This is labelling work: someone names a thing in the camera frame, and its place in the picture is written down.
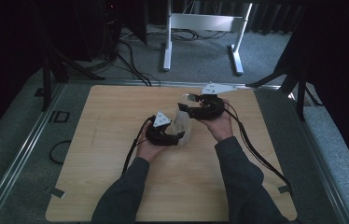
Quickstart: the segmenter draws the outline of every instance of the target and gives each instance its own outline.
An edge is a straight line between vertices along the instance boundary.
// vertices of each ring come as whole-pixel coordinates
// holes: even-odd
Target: hand
[[[148,141],[148,139],[146,139],[146,131],[150,125],[152,125],[152,122],[147,122],[145,128],[140,134],[136,156],[145,159],[151,164],[158,157],[158,155],[160,155],[160,153],[167,148],[167,146],[155,146]]]
[[[229,109],[228,100],[223,99],[224,106],[226,109]],[[199,119],[199,122],[206,125],[207,129],[212,133],[213,137],[219,142],[226,138],[232,137],[232,125],[230,123],[230,115],[224,111],[224,113],[216,118],[211,120]]]

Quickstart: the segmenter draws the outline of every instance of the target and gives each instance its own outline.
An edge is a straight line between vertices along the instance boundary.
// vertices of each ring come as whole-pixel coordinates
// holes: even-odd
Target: gray sleeve
[[[236,137],[215,145],[229,204],[230,223],[287,223],[267,190],[264,175],[242,151]]]
[[[91,223],[134,223],[142,202],[148,169],[148,161],[134,158],[127,172],[99,200]]]

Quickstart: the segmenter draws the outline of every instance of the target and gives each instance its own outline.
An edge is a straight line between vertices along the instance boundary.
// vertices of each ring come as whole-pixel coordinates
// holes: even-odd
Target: white stand
[[[229,16],[210,16],[210,15],[192,15],[172,13],[172,0],[168,0],[168,19],[167,19],[167,40],[165,55],[163,60],[163,70],[171,69],[172,40],[171,31],[173,29],[190,29],[190,30],[211,30],[224,32],[238,32],[236,43],[231,45],[231,52],[235,64],[236,74],[244,73],[241,58],[239,56],[239,47],[241,46],[244,30],[250,14],[252,4],[248,4],[247,11],[243,17]]]

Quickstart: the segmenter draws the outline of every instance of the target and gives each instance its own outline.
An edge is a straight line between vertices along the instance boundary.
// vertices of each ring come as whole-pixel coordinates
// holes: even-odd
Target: black cable
[[[59,146],[59,145],[61,145],[61,144],[63,144],[63,143],[71,143],[72,141],[71,140],[64,140],[64,141],[62,141],[62,142],[59,142],[59,143],[57,143],[55,146],[53,146],[53,148],[49,151],[49,158],[53,161],[53,162],[55,162],[55,163],[57,163],[57,164],[60,164],[60,165],[63,165],[63,162],[62,161],[57,161],[55,158],[53,158],[53,155],[52,155],[52,153],[53,153],[53,151],[55,150],[55,148],[57,147],[57,146]]]
[[[318,106],[324,106],[323,104],[319,103],[316,98],[314,98],[314,95],[311,93],[311,90],[309,90],[308,87],[305,88],[306,90],[306,93],[308,93],[309,97],[311,97],[311,100],[314,102],[315,105],[318,105]]]
[[[90,72],[94,72],[94,71],[97,71],[99,69],[102,69],[104,68],[104,70],[102,71],[97,71],[96,74],[99,74],[99,73],[102,73],[104,72],[105,70],[107,70],[110,65],[112,65],[112,62],[114,62],[117,58],[116,57],[113,57],[113,58],[107,58],[105,57],[105,60],[101,63],[97,63],[95,65],[92,65],[92,66],[87,66],[87,67],[84,67],[86,70],[90,71]],[[70,74],[70,75],[79,75],[79,74],[82,74],[81,72],[79,72],[78,70],[74,69],[73,67],[71,67],[70,65],[67,65],[65,64],[64,65],[67,72]]]
[[[302,222],[298,218],[296,218],[295,221],[302,224]]]
[[[145,122],[143,123],[142,127],[140,128],[139,133],[137,134],[136,138],[133,140],[131,149],[129,150],[128,155],[126,156],[126,159],[125,159],[124,167],[123,167],[122,173],[121,173],[122,175],[126,173],[126,170],[128,169],[128,164],[129,164],[129,161],[131,160],[131,156],[133,154],[133,151],[136,148],[136,146],[139,145],[137,143],[137,141],[139,140],[140,134],[142,133],[142,131],[145,128],[145,126],[148,123],[148,121],[151,120],[151,118],[152,117],[150,117],[150,118],[145,120]]]
[[[176,33],[188,33],[191,35],[191,37],[184,37],[182,35],[176,35]],[[174,38],[174,40],[183,40],[183,41],[195,41],[195,40],[205,40],[205,39],[219,39],[222,38],[224,35],[226,35],[228,32],[222,32],[222,31],[217,31],[215,34],[210,35],[210,36],[203,36],[200,35],[198,32],[193,31],[193,30],[189,30],[189,29],[173,29],[172,31],[172,37]],[[166,35],[167,32],[156,32],[156,33],[150,33],[147,35]],[[134,34],[130,33],[130,34],[122,34],[123,37],[127,37],[127,36],[132,36]]]
[[[152,85],[151,85],[151,82],[150,82],[150,80],[149,80],[149,78],[146,77],[146,76],[145,76],[143,73],[141,73],[139,70],[137,70],[136,66],[134,65],[132,47],[131,47],[129,44],[123,42],[123,41],[119,41],[119,43],[121,43],[121,44],[125,45],[126,47],[128,47],[128,49],[129,49],[129,51],[130,51],[130,55],[131,55],[131,63],[127,63],[127,62],[123,59],[123,57],[120,56],[120,55],[117,53],[117,54],[119,55],[119,57],[121,57],[121,60],[124,61],[124,62],[127,64],[127,66],[133,71],[133,73],[134,73],[137,77],[139,77],[140,79],[145,79],[145,80],[148,82],[148,84],[145,83],[147,86],[152,86]]]
[[[282,175],[280,174],[279,171],[276,170],[276,168],[274,168],[268,161],[266,161],[257,151],[256,149],[253,147],[253,145],[251,144],[246,130],[244,128],[244,125],[242,124],[241,121],[239,121],[239,118],[237,117],[237,115],[233,115],[228,109],[224,109],[231,117],[233,117],[235,119],[235,121],[238,123],[239,126],[239,130],[241,132],[241,136],[242,139],[244,140],[244,144],[246,145],[246,147],[249,149],[249,151],[251,152],[251,154],[253,154],[253,156],[265,167],[267,167],[269,170],[273,171],[277,176],[279,176],[287,185],[288,187],[288,192],[290,193],[290,196],[293,196],[293,188],[291,187],[290,182]]]
[[[113,66],[115,66],[115,67],[117,67],[117,68],[119,68],[119,69],[123,69],[123,70],[125,70],[125,71],[128,71],[128,72],[130,72],[130,73],[132,73],[133,71],[132,70],[130,70],[130,69],[126,69],[126,68],[124,68],[124,67],[121,67],[121,66],[118,66],[118,65],[115,65],[115,64],[113,64]],[[149,74],[149,73],[142,73],[143,75],[146,75],[146,76],[150,76],[152,79],[154,79],[154,80],[156,80],[157,82],[158,82],[158,86],[160,86],[161,85],[161,82],[160,82],[160,80],[159,79],[157,79],[157,78],[155,78],[154,76],[152,76],[151,74]]]
[[[126,60],[125,60],[119,53],[117,53],[117,55],[118,55],[119,58],[125,63],[125,65],[127,65],[127,67],[132,71],[132,73],[133,73],[135,76],[137,76],[140,80],[142,80],[142,81],[146,84],[146,86],[150,86],[150,84],[146,83],[146,81],[144,80],[144,76],[140,76],[138,73],[134,72],[133,69],[132,69],[132,67],[131,67],[131,65],[128,64],[128,63],[126,62]]]

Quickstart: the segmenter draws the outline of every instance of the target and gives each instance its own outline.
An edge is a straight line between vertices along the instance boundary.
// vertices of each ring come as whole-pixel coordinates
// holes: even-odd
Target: light wood tabletop
[[[181,95],[200,92],[184,87],[92,87],[55,186],[65,194],[51,196],[46,219],[90,221],[101,196],[120,177],[143,122],[159,110],[174,119]],[[237,90],[218,97],[230,100],[255,149],[281,172],[254,92]],[[151,164],[138,221],[228,220],[216,140],[199,121],[191,125],[186,145],[169,147]],[[297,212],[289,193],[278,190],[285,183],[248,152],[235,122],[232,127],[249,160],[264,173],[263,186],[282,214],[294,220]]]

